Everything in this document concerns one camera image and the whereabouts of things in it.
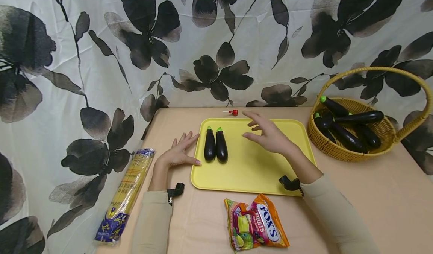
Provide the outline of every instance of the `eggplant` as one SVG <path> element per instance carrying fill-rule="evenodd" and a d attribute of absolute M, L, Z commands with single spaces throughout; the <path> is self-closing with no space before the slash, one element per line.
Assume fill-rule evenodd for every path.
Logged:
<path fill-rule="evenodd" d="M 216 141 L 216 157 L 218 158 L 218 160 L 221 163 L 225 163 L 227 162 L 227 159 L 229 157 L 228 153 L 227 153 L 227 144 L 226 144 L 226 140 L 224 138 L 224 132 L 222 130 L 222 128 L 218 128 L 217 131 L 217 141 Z"/>
<path fill-rule="evenodd" d="M 363 154 L 366 154 L 368 152 L 367 147 L 361 142 L 361 140 L 356 138 L 353 134 L 344 129 L 338 123 L 332 123 L 331 131 L 347 149 L 354 152 L 362 152 Z"/>
<path fill-rule="evenodd" d="M 354 125 L 353 126 L 356 135 L 363 143 L 367 144 L 373 149 L 377 149 L 381 145 L 379 137 L 367 126 L 367 125 Z"/>
<path fill-rule="evenodd" d="M 314 115 L 314 123 L 316 123 L 317 129 L 331 142 L 336 143 L 335 138 L 332 136 L 328 128 L 324 127 L 322 123 L 323 118 L 320 117 L 319 113 Z"/>
<path fill-rule="evenodd" d="M 359 114 L 354 114 L 354 115 L 349 115 L 349 116 L 345 116 L 345 117 L 336 117 L 335 118 L 335 122 L 338 123 L 348 123 L 348 124 L 366 124 L 366 123 L 373 123 L 373 122 L 378 122 L 381 121 L 383 119 L 383 113 L 381 111 L 368 111 L 368 112 L 363 112 L 363 113 L 359 113 Z"/>
<path fill-rule="evenodd" d="M 204 158 L 210 162 L 215 159 L 217 147 L 211 126 L 206 130 L 206 140 L 204 142 Z"/>
<path fill-rule="evenodd" d="M 323 103 L 324 106 L 326 106 L 326 108 L 328 108 L 337 117 L 344 117 L 349 115 L 349 111 L 347 111 L 344 106 L 336 103 L 335 101 L 331 100 L 326 96 L 320 97 L 320 102 Z"/>

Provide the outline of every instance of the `left hand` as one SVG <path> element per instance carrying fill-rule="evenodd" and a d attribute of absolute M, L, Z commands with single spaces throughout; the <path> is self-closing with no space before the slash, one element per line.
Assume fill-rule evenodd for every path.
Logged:
<path fill-rule="evenodd" d="M 192 136 L 192 132 L 190 131 L 188 135 L 183 133 L 179 142 L 177 142 L 177 139 L 175 138 L 173 144 L 171 145 L 171 149 L 163 153 L 158 158 L 155 165 L 162 166 L 163 168 L 169 168 L 170 166 L 177 166 L 182 164 L 196 166 L 201 165 L 199 160 L 185 154 L 186 149 L 197 143 L 197 139 L 199 136 L 199 134 Z"/>

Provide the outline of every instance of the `basket handle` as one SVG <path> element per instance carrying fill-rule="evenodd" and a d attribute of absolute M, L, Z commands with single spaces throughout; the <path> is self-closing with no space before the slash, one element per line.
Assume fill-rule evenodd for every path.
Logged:
<path fill-rule="evenodd" d="M 330 80 L 328 80 L 328 82 L 326 82 L 325 85 L 322 87 L 322 90 L 320 91 L 319 95 L 317 96 L 316 101 L 314 102 L 312 110 L 313 111 L 316 110 L 317 106 L 320 103 L 320 97 L 323 95 L 325 90 L 328 87 L 330 87 L 330 85 L 332 85 L 334 82 L 336 82 L 337 80 L 339 80 L 339 79 L 341 79 L 347 75 L 355 74 L 355 73 L 362 72 L 362 71 L 390 71 L 390 72 L 398 73 L 398 74 L 404 75 L 404 76 L 414 80 L 416 83 L 418 83 L 418 85 L 420 85 L 422 87 L 422 89 L 424 89 L 425 99 L 427 100 L 427 103 L 425 104 L 424 110 L 421 112 L 421 115 L 419 117 L 417 117 L 416 119 L 414 119 L 413 121 L 408 123 L 406 126 L 401 128 L 399 131 L 397 131 L 396 139 L 394 140 L 394 142 L 396 142 L 396 143 L 400 142 L 402 139 L 407 137 L 408 134 L 410 134 L 412 131 L 414 131 L 416 128 L 418 128 L 418 126 L 420 126 L 427 119 L 428 115 L 430 114 L 430 111 L 432 108 L 432 102 L 433 102 L 433 96 L 432 96 L 432 93 L 430 91 L 430 88 L 428 88 L 428 85 L 425 83 L 424 80 L 422 80 L 421 78 L 419 78 L 418 76 L 416 76 L 414 74 L 411 74 L 410 72 L 403 71 L 401 69 L 396 69 L 396 68 L 389 68 L 389 67 L 356 68 L 356 69 L 353 69 L 350 71 L 346 71 L 346 72 L 342 72 L 340 74 L 337 74 L 336 76 L 334 76 Z"/>

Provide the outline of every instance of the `forearm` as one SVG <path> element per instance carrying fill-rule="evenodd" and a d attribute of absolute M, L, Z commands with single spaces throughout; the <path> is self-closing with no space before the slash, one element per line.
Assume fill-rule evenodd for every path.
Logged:
<path fill-rule="evenodd" d="M 155 162 L 134 231 L 132 254 L 166 254 L 173 207 L 168 203 L 168 166 Z"/>
<path fill-rule="evenodd" d="M 335 239 L 341 254 L 379 254 L 367 226 L 327 176 L 301 183 L 304 200 Z"/>
<path fill-rule="evenodd" d="M 301 183 L 310 184 L 323 176 L 323 173 L 304 155 L 301 149 L 292 144 L 282 155 L 289 162 Z"/>

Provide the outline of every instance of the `wicker basket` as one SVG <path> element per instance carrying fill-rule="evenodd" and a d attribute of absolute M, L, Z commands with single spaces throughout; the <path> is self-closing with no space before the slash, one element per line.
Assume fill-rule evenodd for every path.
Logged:
<path fill-rule="evenodd" d="M 399 131 L 396 131 L 394 129 L 393 125 L 386 117 L 380 122 L 369 124 L 370 128 L 380 138 L 382 144 L 378 149 L 371 150 L 367 154 L 350 151 L 346 149 L 342 145 L 342 143 L 340 143 L 338 140 L 337 140 L 337 144 L 331 142 L 319 131 L 319 129 L 317 129 L 313 118 L 313 115 L 316 112 L 321 113 L 322 111 L 325 110 L 325 106 L 322 103 L 320 103 L 319 100 L 320 96 L 322 96 L 325 89 L 327 89 L 331 84 L 333 84 L 337 80 L 347 75 L 355 74 L 362 71 L 390 71 L 397 74 L 402 74 L 417 82 L 424 89 L 425 97 L 427 98 L 427 104 L 425 105 L 425 108 L 422 111 L 421 116 L 417 117 L 412 122 L 408 123 Z M 374 108 L 372 108 L 371 106 L 368 106 L 365 103 L 361 103 L 357 100 L 351 100 L 345 98 L 332 98 L 332 100 L 336 101 L 340 105 L 347 108 L 347 110 L 352 114 L 374 110 Z M 316 147 L 319 148 L 323 153 L 333 158 L 336 158 L 338 160 L 347 161 L 347 162 L 358 162 L 362 160 L 367 160 L 370 159 L 371 157 L 382 155 L 390 151 L 393 145 L 399 143 L 403 138 L 405 138 L 408 134 L 414 131 L 419 125 L 421 125 L 430 114 L 431 105 L 432 105 L 432 94 L 430 89 L 428 88 L 428 85 L 424 82 L 424 80 L 407 71 L 402 71 L 400 69 L 388 68 L 388 67 L 365 67 L 365 68 L 353 69 L 334 76 L 333 78 L 328 80 L 328 82 L 324 85 L 324 87 L 320 91 L 319 95 L 317 96 L 316 102 L 314 103 L 314 106 L 311 110 L 310 119 L 308 121 L 308 129 L 307 129 L 308 137 L 310 137 L 310 140 L 314 143 L 314 145 L 316 145 Z M 346 128 L 346 129 L 349 130 L 352 134 L 355 134 L 355 132 L 352 129 L 350 128 Z"/>

